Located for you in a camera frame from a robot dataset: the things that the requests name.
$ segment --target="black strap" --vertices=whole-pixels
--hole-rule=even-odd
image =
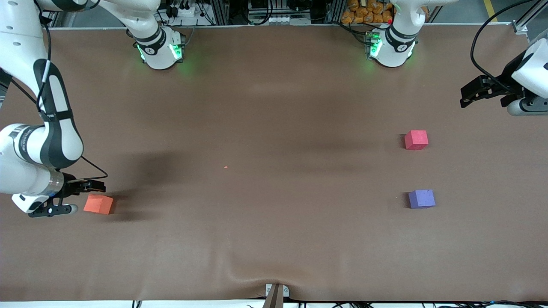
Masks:
[[[388,44],[394,47],[394,51],[396,51],[397,53],[405,52],[414,43],[414,41],[409,41],[409,42],[399,41],[396,38],[394,38],[394,36],[390,33],[390,31],[386,31],[386,41],[388,42]]]
[[[161,31],[162,28],[158,27],[158,29],[156,29],[156,32],[149,36],[149,37],[146,37],[146,38],[139,38],[139,37],[135,37],[133,36],[133,38],[135,38],[135,40],[139,43],[148,43],[152,40],[154,40],[155,38],[157,38],[159,35],[160,35],[160,31]]]
[[[21,137],[19,138],[19,153],[21,154],[21,158],[28,161],[31,164],[37,164],[34,160],[32,160],[31,156],[28,154],[28,138],[31,136],[32,132],[34,132],[37,128],[42,126],[27,126],[23,130],[20,131]]]
[[[72,110],[59,111],[59,112],[40,112],[40,118],[44,122],[58,122],[60,120],[72,119]]]
[[[415,33],[415,34],[403,34],[401,32],[399,32],[398,30],[396,30],[396,28],[394,27],[394,24],[390,25],[389,29],[394,32],[394,34],[399,37],[399,38],[403,38],[403,39],[412,39],[412,38],[415,38],[419,33]]]
[[[159,40],[157,40],[156,42],[150,44],[150,45],[143,45],[141,44],[139,41],[139,47],[141,48],[141,50],[143,52],[145,52],[147,55],[155,55],[158,53],[158,50],[164,46],[165,44],[165,40],[167,38],[167,35],[165,33],[165,31],[163,29],[160,29],[161,30],[161,34],[162,36],[160,37]]]
[[[86,1],[84,4],[78,4],[73,0],[52,0],[52,2],[61,10],[67,12],[76,12],[82,10],[85,8],[85,4],[87,3]]]

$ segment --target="metal frame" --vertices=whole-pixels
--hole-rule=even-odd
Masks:
[[[226,26],[229,24],[229,3],[224,0],[210,0],[215,15],[215,24]]]
[[[428,19],[429,24],[434,22],[434,19],[438,17],[438,14],[442,11],[442,9],[443,5],[438,5],[430,12],[430,18]]]
[[[286,288],[281,284],[274,284],[268,291],[262,308],[283,308],[283,293]]]
[[[328,14],[326,15],[326,21],[332,22],[341,20],[341,17],[346,10],[346,1],[345,0],[333,0],[328,8]]]
[[[537,17],[546,7],[548,7],[548,0],[538,0],[533,6],[518,20],[512,22],[514,32],[516,34],[526,34],[527,24]]]

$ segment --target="foam cube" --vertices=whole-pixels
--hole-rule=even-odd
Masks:
[[[114,199],[103,195],[88,195],[88,200],[85,203],[84,210],[99,214],[110,214]]]
[[[422,150],[428,145],[425,130],[410,130],[405,136],[407,150]]]
[[[426,209],[436,205],[434,192],[429,190],[415,190],[409,193],[409,202],[412,209]]]

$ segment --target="brown table surface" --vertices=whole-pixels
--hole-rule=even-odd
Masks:
[[[116,211],[31,219],[2,195],[0,298],[548,299],[548,120],[460,108],[476,30],[424,27],[387,69],[338,27],[199,29],[165,71],[124,31],[52,31]],[[478,61],[497,75],[526,46],[490,26]],[[10,87],[0,121],[39,118]],[[416,189],[437,207],[409,209]]]

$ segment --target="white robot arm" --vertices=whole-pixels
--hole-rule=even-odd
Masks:
[[[513,116],[547,116],[548,30],[510,61],[496,80],[481,75],[460,91],[462,108],[476,100],[504,95],[500,99],[501,106],[506,107]]]
[[[396,8],[392,24],[386,29],[375,30],[378,39],[370,47],[371,58],[387,67],[397,67],[411,56],[415,39],[423,27],[426,5],[444,5],[458,0],[390,0]]]
[[[95,180],[76,180],[60,169],[77,162],[83,143],[58,68],[50,61],[42,36],[39,9],[78,11],[88,0],[0,1],[0,69],[27,85],[38,98],[43,125],[11,124],[0,131],[0,193],[29,216],[73,213],[72,205],[53,204],[80,192],[105,191]],[[181,35],[160,27],[153,12],[159,0],[102,0],[136,39],[143,60],[166,69],[182,58]]]

